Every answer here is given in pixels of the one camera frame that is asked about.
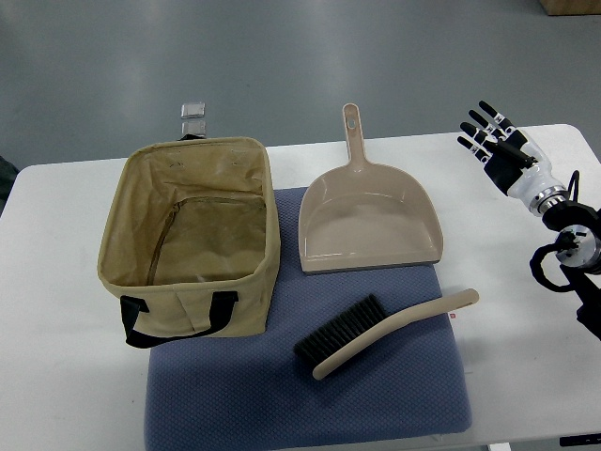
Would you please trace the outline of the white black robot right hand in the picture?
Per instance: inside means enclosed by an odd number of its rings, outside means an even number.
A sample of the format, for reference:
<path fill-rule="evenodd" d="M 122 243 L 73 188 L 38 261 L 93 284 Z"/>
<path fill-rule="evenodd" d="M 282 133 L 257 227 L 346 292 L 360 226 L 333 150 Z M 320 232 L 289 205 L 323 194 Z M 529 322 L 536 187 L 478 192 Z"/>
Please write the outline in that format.
<path fill-rule="evenodd" d="M 543 150 L 525 132 L 486 101 L 470 110 L 470 122 L 460 124 L 457 142 L 483 165 L 493 184 L 523 203 L 535 216 L 568 199 L 567 188 L 552 176 Z"/>

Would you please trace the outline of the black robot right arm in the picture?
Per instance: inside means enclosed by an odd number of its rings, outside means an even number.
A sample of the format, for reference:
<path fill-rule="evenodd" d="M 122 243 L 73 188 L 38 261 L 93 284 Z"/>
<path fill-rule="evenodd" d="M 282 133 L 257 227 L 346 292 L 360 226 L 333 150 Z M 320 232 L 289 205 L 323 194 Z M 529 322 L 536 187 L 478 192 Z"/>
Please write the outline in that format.
<path fill-rule="evenodd" d="M 531 273 L 539 285 L 557 292 L 574 292 L 581 306 L 577 321 L 595 337 L 600 336 L 600 287 L 590 279 L 600 273 L 600 211 L 578 201 L 579 172 L 567 191 L 549 202 L 542 216 L 544 225 L 558 233 L 554 242 L 538 248 L 530 260 Z M 547 278 L 543 261 L 554 255 L 567 283 L 557 285 Z"/>

